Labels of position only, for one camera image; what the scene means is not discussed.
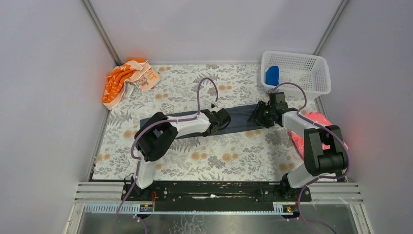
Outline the dark grey towel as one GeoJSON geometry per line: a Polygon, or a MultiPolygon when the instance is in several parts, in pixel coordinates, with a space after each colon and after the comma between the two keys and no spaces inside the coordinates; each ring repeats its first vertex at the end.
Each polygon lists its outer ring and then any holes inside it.
{"type": "MultiPolygon", "coordinates": [[[[248,119],[252,116],[253,111],[255,110],[255,107],[256,107],[256,104],[225,108],[231,117],[231,122],[225,128],[218,130],[214,134],[214,136],[238,133],[238,132],[246,132],[246,131],[264,128],[262,126],[259,126],[257,122],[248,121],[248,119]]],[[[184,116],[188,116],[194,113],[196,113],[195,110],[168,114],[167,116],[184,117],[184,116]]],[[[148,122],[150,118],[151,117],[141,119],[140,126],[143,127],[143,125],[145,125],[146,122],[148,122]]],[[[180,137],[177,137],[176,139],[184,139],[184,138],[191,138],[191,137],[201,137],[201,133],[192,133],[192,134],[182,135],[180,137]]]]}

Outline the blue towel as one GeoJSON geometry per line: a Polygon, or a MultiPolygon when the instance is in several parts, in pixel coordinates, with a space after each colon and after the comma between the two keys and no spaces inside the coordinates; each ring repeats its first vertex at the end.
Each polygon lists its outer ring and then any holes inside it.
{"type": "Polygon", "coordinates": [[[278,86],[280,80],[280,68],[276,65],[270,66],[265,72],[264,83],[269,86],[278,86]]]}

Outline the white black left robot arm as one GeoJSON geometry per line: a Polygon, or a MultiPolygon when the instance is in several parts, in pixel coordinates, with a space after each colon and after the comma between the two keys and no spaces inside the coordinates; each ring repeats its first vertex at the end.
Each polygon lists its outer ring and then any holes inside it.
{"type": "Polygon", "coordinates": [[[155,113],[135,135],[133,150],[137,150],[138,165],[135,184],[140,189],[149,187],[154,179],[156,163],[179,137],[187,135],[212,136],[224,129],[231,121],[226,109],[196,111],[186,116],[166,116],[155,113]]]}

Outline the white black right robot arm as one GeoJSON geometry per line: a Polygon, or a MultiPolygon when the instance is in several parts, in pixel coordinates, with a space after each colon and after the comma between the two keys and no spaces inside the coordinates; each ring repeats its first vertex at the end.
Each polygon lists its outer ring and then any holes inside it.
{"type": "Polygon", "coordinates": [[[282,177],[280,185],[285,192],[348,168],[348,149],[341,129],[320,124],[290,108],[283,92],[270,94],[268,102],[259,101],[249,121],[264,128],[279,125],[303,139],[303,164],[282,177]]]}

